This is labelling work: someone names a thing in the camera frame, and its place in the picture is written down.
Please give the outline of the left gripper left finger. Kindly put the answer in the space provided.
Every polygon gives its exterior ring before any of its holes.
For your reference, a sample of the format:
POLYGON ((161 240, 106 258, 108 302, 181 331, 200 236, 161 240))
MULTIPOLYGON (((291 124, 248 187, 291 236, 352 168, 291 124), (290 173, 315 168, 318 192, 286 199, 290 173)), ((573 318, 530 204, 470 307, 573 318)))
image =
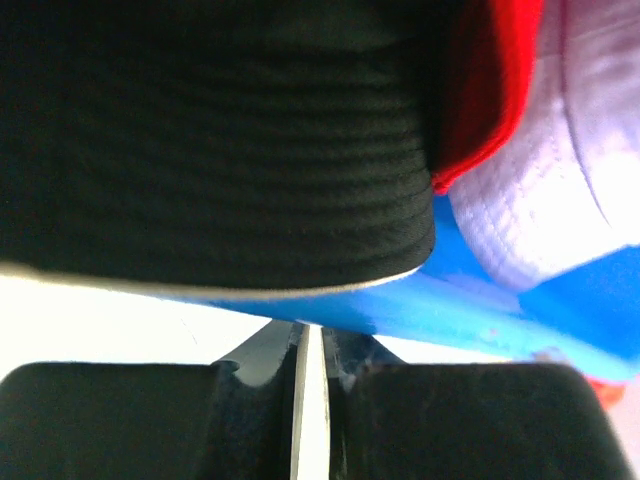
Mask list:
POLYGON ((206 365, 31 363, 1 384, 5 479, 285 479, 301 328, 206 365))

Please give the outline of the blue plastic bin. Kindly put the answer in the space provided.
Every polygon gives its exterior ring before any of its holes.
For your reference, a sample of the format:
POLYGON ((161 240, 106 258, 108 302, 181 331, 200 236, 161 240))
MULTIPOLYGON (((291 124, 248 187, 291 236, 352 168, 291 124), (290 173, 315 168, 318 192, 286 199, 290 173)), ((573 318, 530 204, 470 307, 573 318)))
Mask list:
POLYGON ((518 360, 546 351, 612 383, 638 375, 638 249, 624 249, 516 293, 480 267, 448 198, 436 199, 435 220, 437 243, 428 262, 400 280, 315 297, 180 300, 518 360))

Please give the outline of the beige black hat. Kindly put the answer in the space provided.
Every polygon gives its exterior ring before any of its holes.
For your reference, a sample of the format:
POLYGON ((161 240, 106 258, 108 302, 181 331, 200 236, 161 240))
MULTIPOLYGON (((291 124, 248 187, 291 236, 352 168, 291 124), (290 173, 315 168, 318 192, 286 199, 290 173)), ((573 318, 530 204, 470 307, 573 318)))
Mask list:
POLYGON ((211 297, 435 244, 407 1, 5 1, 1 271, 211 297))

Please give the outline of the red cap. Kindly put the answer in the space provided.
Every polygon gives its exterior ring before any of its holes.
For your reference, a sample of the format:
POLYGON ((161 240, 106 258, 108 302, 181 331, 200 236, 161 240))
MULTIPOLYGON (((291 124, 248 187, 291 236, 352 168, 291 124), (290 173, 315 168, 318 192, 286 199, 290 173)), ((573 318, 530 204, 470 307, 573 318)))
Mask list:
POLYGON ((467 1, 446 43, 432 185, 445 194, 513 135, 532 82, 540 0, 467 1))

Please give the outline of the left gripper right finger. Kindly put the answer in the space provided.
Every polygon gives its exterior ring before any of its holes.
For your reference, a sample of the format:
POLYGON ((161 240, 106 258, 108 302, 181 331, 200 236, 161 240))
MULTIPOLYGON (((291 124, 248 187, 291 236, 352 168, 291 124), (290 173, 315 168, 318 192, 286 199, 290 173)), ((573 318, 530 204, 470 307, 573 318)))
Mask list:
POLYGON ((410 364, 323 333, 334 479, 630 479, 594 391, 552 363, 410 364))

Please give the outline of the lilac bucket hat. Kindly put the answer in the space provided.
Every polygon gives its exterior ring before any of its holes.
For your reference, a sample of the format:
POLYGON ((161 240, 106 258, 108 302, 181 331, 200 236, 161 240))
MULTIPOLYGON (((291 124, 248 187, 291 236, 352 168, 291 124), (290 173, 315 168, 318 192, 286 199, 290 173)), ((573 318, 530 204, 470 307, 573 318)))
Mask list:
POLYGON ((639 5, 548 1, 522 121, 449 198, 498 283, 528 290, 639 243, 639 5))

